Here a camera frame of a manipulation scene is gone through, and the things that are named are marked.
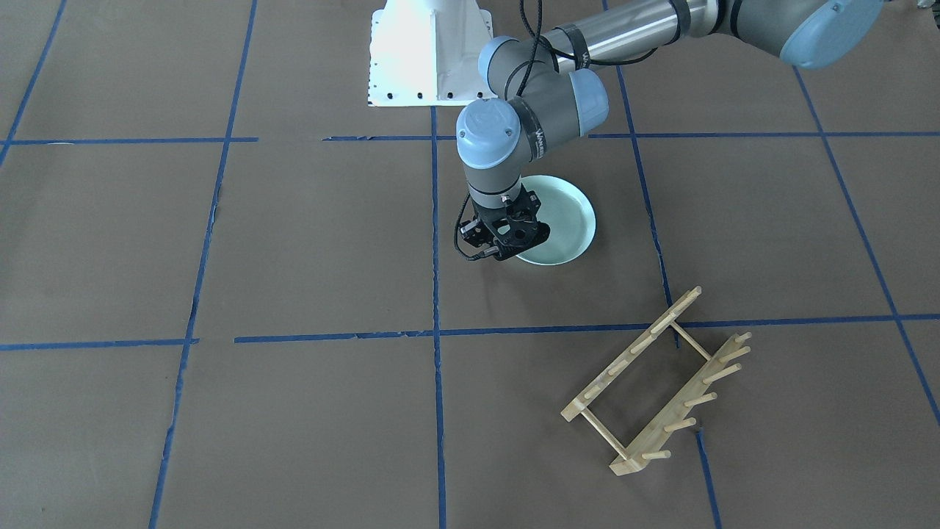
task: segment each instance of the light green plate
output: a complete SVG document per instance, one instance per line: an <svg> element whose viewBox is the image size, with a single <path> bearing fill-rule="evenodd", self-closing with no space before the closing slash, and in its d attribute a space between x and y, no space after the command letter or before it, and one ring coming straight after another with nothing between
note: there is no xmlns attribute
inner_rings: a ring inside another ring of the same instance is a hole
<svg viewBox="0 0 940 529"><path fill-rule="evenodd" d="M548 240L516 257L533 265L564 265L588 249L597 221L588 197L571 183L544 174L525 176L525 189L541 200L539 221L552 229Z"/></svg>

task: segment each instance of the blue tape grid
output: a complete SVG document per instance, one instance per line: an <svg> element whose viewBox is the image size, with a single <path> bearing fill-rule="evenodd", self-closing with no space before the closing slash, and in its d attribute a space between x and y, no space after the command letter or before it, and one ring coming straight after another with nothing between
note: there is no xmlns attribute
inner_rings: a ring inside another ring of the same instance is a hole
<svg viewBox="0 0 940 529"><path fill-rule="evenodd" d="M216 186L212 196L209 221L207 224L206 237L203 243L202 255L199 263L199 270L196 276L196 288L193 296L193 307L190 319L187 325L186 337L182 339L164 339L164 340L125 340L125 341L104 341L104 342L67 342L67 343L36 343L36 344L0 344L0 351L27 351L27 350L65 350L79 348L109 348L109 347L134 347L134 346L179 346L182 345L180 355L180 369L177 376L176 393L174 399L173 419L170 427L167 429L166 442L164 444L164 456L161 461L160 474L157 487L154 492L154 503L151 509L149 527L155 528L159 516L160 502L165 483L166 469L172 448L173 434L180 408L180 397L183 386L183 372L188 361L190 346L198 343L198 339L193 338L196 314L198 310L199 294L201 293L202 281L205 275L206 263L209 256L209 247L212 241L212 229L214 225L215 210L218 205L218 194L224 178L225 166L227 162L228 147L231 143L257 142L256 136L233 136L235 114L238 107L238 99L241 92L244 67L247 60L248 49L250 46L251 34L254 27L255 15L258 7L258 0L253 0L251 13L249 16L248 27L245 34L243 45L242 61L239 67L239 73L236 80L235 91L232 97L232 104L229 111L229 120L227 133L224 137L165 137L165 138L73 138L73 139L15 139L16 131L22 121L23 114L36 85L39 73L48 56L49 49L55 38L55 33L61 22L67 0L62 0L55 15L55 21L46 43L43 47L36 69L30 78L29 85L23 95L16 118L10 126L7 138L2 142L3 149L0 151L0 166L7 157L11 146L26 145L50 145L50 144L72 144L72 145L107 145L107 144L159 144L159 143L222 143L223 150L220 158L219 169L216 175ZM602 0L603 8L607 9L606 0ZM800 88L807 100L810 113L816 122L817 132L776 132L776 133L638 133L635 130L633 116L630 110L629 97L626 85L623 79L622 70L617 68L618 78L621 90L621 97L624 102L624 109L627 114L629 133L623 134L595 134L589 135L595 139L631 139L634 148L635 162L639 172L640 182L643 189L644 202L647 206L647 212L650 217L650 231L653 236L654 245L660 260L660 269L663 277L664 291L667 303L671 304L671 294L668 288L666 276L666 266L662 255L662 249L659 245L658 236L655 227L655 218L649 197L649 191L646 186L646 179L640 157L638 138L703 138L703 137L820 137L823 141L826 152L829 156L833 170L836 173L839 185L843 195L853 214L856 228L862 237L866 251L869 254L872 266L882 285L885 298L891 310L890 315L871 315L871 316L841 316L841 317L823 317L823 318L784 318L784 319L755 319L755 320L726 320L726 321L704 321L704 322L686 322L683 325L688 328L722 328L722 327L759 327L759 326L787 326L787 325L824 325L824 324L842 324L842 323L863 323L863 322L889 322L896 323L901 337L907 348L911 362L915 367L921 386L931 405L934 417L940 424L940 411L933 398L931 388L924 377L920 367L917 354L911 346L906 330L902 322L904 321L936 321L940 320L940 313L919 313L919 314L899 314L894 304L893 297L887 287L881 267L878 265L870 241L862 226L861 219L855 210L852 197L848 187L842 178L838 162L829 145L829 137L908 137L908 136L940 136L940 131L907 132L907 131L885 131L885 132L825 132L816 113L815 106L809 96L806 84L802 75L797 69L793 69L799 81ZM439 524L443 529L447 525L446 517L446 482L445 482L445 462L444 462L444 423L443 423L443 392L441 379L441 336L461 336L461 335L480 335L480 334L520 334L520 333L544 333L544 332L591 332L604 330L640 330L645 329L649 323L635 323L622 325L601 325L601 326L550 326L550 327L527 327L527 328L489 328L489 329L441 329L440 311L439 311L439 267L438 267L438 181L437 181L437 143L438 141L454 140L454 136L443 136L437 134L437 115L436 108L431 108L431 135L430 136L330 136L323 141L429 141L431 143L431 161L432 161L432 223L433 223L433 329L427 330L405 330L405 331L385 331L385 332L366 332L366 333L334 333L334 334L306 334L306 335L284 335L284 336L243 336L235 338L236 344L248 343L275 343L275 342L299 342L299 341L327 341L327 340L349 340L349 339L390 339L399 337L427 337L431 336L434 341L434 366L435 366L435 397L437 412L437 449L438 449L438 490L439 490ZM715 527L721 528L721 519L718 511L711 470L709 468L708 457L705 452L702 432L696 435L699 454L702 462L702 469L705 474L706 486L709 493L709 500L713 510Z"/></svg>
<svg viewBox="0 0 940 529"><path fill-rule="evenodd" d="M7 152L9 152L10 143L16 136L16 129L20 127L20 121L23 120L23 113L26 111L26 105L29 103L29 97L33 95L33 88L36 87L36 80L39 79L39 72L42 72L42 65L46 63L46 57L49 56L49 48L52 47L53 40L55 39L55 33L58 31L58 25L60 22L62 22L62 13L65 12L65 5L66 0L62 0L59 3L59 9L55 13L53 27L49 30L49 37L46 39L45 46L42 47L42 53L39 54L39 62L36 63L36 69L33 71L32 77L29 78L29 84L26 85L26 92L23 93L23 99L20 101L20 107L16 111L16 118L13 118L13 123L9 126L7 141L4 142L3 150L0 151L0 166L3 166L4 160L7 159Z"/></svg>
<svg viewBox="0 0 940 529"><path fill-rule="evenodd" d="M940 131L827 132L830 137L937 137ZM819 132L689 132L689 133L605 133L589 134L590 139L699 138L699 137L821 137ZM438 136L440 141L453 141L456 136ZM328 136L321 141L431 141L430 136Z"/></svg>
<svg viewBox="0 0 940 529"><path fill-rule="evenodd" d="M434 408L437 421L437 509L438 527L447 527L447 481L444 464L444 387L441 378L441 310L440 310L440 269L438 266L438 209L437 209L437 107L431 107L431 223L433 239L431 242L433 266L433 315L434 329Z"/></svg>
<svg viewBox="0 0 940 529"><path fill-rule="evenodd" d="M702 473L705 475L705 489L708 491L708 502L712 506L714 529L721 529L721 513L718 512L718 500L714 495L712 467L708 464L708 453L705 452L705 434L703 428L700 428L696 432L696 444L698 445L698 458L701 459L702 462Z"/></svg>
<svg viewBox="0 0 940 529"><path fill-rule="evenodd" d="M800 74L800 71L795 66L793 67L793 73L796 75L796 80L800 83L800 89L803 91L803 96L807 100L809 113L812 114L813 121L816 122L816 129L819 131L822 144L825 147L826 154L829 156L829 162L832 164L832 170L836 173L838 186L842 189L842 195L845 197L845 202L849 206L849 211L852 212L852 219L855 221L855 227L858 229L858 234L862 237L862 243L865 244L865 251L869 255L871 266L875 270L875 275L878 276L878 282L881 283L882 292L885 293L885 299L887 300L888 308L890 308L891 315L894 317L895 325L898 326L898 332L901 333L901 339L904 341L904 346L907 348L907 354L911 358L911 363L914 365L917 378L920 380L920 386L924 390L924 394L927 396L927 402L930 404L931 410L933 411L933 418L936 420L937 424L940 425L940 409L937 408L937 402L936 399L933 398L931 386L927 383L927 378L924 376L924 372L920 367L920 361L917 359L917 353L914 351L914 347L911 345L911 341L907 337L907 330L904 328L901 316L898 314L898 308L894 304L894 297L891 296L891 291L887 287L887 281L885 281L885 276L882 274L881 266L878 265L878 259L875 257L874 248L871 247L869 237L865 233L865 227L862 226L862 219L858 215L858 211L855 209L855 204L852 200L852 194L849 193L849 187L845 184L845 179L842 178L842 171L839 169L836 156L833 154L832 147L829 145L829 135L823 130L823 123L820 121L819 114L816 112L816 106L813 104L812 98L809 96L809 90L807 89L807 84L803 81L803 75Z"/></svg>
<svg viewBox="0 0 940 529"><path fill-rule="evenodd" d="M251 45L251 33L255 26L255 14L258 11L258 0L252 0L251 12L248 15L248 27L244 34L244 45L242 47L242 61L239 64L238 77L235 80L235 90L232 93L231 108L228 111L228 127L226 128L225 141L222 143L222 155L219 158L219 170L215 176L215 188L212 191L212 203L209 208L209 220L206 224L206 236L202 243L202 256L199 258L199 271L196 273L196 287L193 291L193 309L190 311L189 322L186 325L186 341L182 346L180 354L180 369L177 372L176 392L173 399L173 418L170 421L170 427L166 430L166 440L164 442L163 458L160 461L160 473L157 476L157 486L153 492L153 506L150 509L149 529L156 529L157 519L160 516L160 504L164 495L164 484L166 482L166 469L169 465L170 453L173 449L173 438L176 433L176 423L180 416L180 399L183 389L183 373L186 371L186 364L189 361L190 346L193 340L193 330L196 326L196 315L199 310L199 295L202 293L202 281L206 275L206 262L209 260L209 246L212 244L212 229L215 226L215 211L219 205L219 191L222 188L222 180L225 177L226 162L228 160L228 147L231 144L232 130L235 128L235 114L238 112L238 100L242 93L242 79L244 78L244 67L248 61L248 48Z"/></svg>

